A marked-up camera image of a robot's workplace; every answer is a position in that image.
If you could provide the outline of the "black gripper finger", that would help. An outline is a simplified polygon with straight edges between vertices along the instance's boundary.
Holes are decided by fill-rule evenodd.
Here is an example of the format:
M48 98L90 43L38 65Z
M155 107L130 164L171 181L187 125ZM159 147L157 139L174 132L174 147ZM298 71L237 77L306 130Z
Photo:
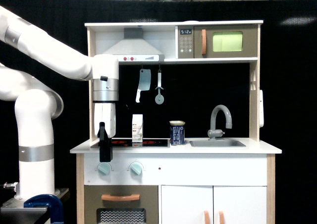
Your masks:
M99 138L98 146L100 149L100 162L110 162L112 160L111 139L108 137L104 122L99 123L99 131L97 133L97 137Z

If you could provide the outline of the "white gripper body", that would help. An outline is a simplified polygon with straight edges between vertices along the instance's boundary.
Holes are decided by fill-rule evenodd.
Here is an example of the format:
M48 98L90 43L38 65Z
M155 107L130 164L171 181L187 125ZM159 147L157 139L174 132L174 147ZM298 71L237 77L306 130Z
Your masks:
M116 109L115 103L95 103L94 108L94 134L100 129L100 122L105 123L105 130L109 138L116 134Z

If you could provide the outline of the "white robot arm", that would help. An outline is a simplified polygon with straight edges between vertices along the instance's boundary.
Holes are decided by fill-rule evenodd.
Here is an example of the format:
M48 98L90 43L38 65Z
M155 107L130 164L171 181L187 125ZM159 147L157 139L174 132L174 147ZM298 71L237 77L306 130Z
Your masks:
M107 141L116 133L119 62L114 55L89 57L5 8L0 10L0 39L44 66L74 80L93 84L95 134ZM0 67L0 98L15 103L19 146L19 195L27 200L53 194L52 120L63 111L60 95L30 74Z

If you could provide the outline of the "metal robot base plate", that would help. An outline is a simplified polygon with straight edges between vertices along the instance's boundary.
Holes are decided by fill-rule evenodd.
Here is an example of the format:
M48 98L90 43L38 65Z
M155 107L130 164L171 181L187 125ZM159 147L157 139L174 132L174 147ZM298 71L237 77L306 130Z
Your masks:
M24 200L18 195L0 204L2 224L63 224L63 204L69 199L68 188L56 189L54 194L37 195Z

